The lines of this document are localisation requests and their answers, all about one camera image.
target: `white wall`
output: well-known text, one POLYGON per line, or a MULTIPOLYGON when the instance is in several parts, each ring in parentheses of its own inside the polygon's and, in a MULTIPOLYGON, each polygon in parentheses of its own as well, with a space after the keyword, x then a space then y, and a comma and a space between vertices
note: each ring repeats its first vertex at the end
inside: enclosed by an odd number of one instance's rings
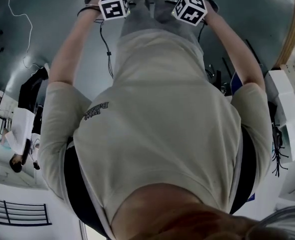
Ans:
POLYGON ((0 225, 0 240, 82 240, 79 219, 49 191, 0 184, 0 200, 21 204, 46 204, 52 223, 40 227, 0 225))

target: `floor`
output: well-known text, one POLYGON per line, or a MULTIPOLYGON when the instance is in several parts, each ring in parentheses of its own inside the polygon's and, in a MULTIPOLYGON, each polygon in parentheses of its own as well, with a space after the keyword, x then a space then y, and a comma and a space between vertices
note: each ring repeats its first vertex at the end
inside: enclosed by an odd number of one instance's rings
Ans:
MULTIPOLYGON (((282 49, 289 30, 295 0, 216 0, 220 14, 235 29, 242 39, 253 46, 263 64, 263 70, 271 69, 282 49)), ((26 13, 32 24, 31 46, 25 63, 51 64, 57 50, 73 26, 76 14, 83 0, 11 0, 15 14, 26 13)), ((103 34, 113 54, 120 36, 123 19, 107 22, 103 34)), ((14 17, 8 8, 8 0, 0 0, 0 89, 17 100, 20 86, 33 72, 35 66, 26 69, 22 63, 29 41, 30 24, 25 17, 14 17)), ((222 71, 224 82, 230 78, 222 58, 226 58, 230 70, 233 67, 224 48, 205 27, 201 36, 205 65, 212 64, 215 70, 222 71)), ((107 69, 106 49, 96 25, 88 39, 80 64, 75 86, 93 99, 112 84, 107 69)), ((44 96, 45 86, 41 89, 44 96)))

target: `white box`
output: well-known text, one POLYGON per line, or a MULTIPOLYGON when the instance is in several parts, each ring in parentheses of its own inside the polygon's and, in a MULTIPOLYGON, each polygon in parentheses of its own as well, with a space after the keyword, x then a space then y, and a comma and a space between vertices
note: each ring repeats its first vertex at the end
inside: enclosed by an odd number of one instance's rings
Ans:
POLYGON ((284 93, 273 101, 277 105, 275 123, 282 128, 287 123, 295 122, 295 94, 294 92, 284 93))
POLYGON ((291 82, 284 70, 271 70, 267 72, 264 82, 269 102, 274 101, 274 99, 281 94, 294 92, 291 82))
POLYGON ((281 129, 282 132, 282 140, 284 148, 280 149, 281 163, 291 163, 295 161, 295 121, 287 123, 285 127, 281 129))

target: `wristband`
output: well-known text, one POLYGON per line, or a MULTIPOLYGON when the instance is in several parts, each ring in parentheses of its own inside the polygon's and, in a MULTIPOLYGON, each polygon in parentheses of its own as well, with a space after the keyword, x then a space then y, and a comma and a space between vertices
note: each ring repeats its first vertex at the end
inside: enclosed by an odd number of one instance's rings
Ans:
POLYGON ((84 7, 84 8, 82 8, 78 13, 77 13, 77 16, 79 16, 79 14, 81 13, 81 12, 83 12, 83 11, 85 11, 85 10, 94 10, 94 11, 98 11, 98 12, 100 12, 101 13, 101 10, 99 9, 99 7, 98 6, 87 6, 87 7, 84 7))

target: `railing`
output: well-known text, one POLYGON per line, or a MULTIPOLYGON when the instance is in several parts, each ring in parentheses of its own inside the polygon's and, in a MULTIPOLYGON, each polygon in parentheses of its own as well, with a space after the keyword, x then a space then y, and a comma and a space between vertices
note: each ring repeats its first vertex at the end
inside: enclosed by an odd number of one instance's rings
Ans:
POLYGON ((46 204, 22 204, 0 200, 0 224, 16 227, 52 225, 46 204))

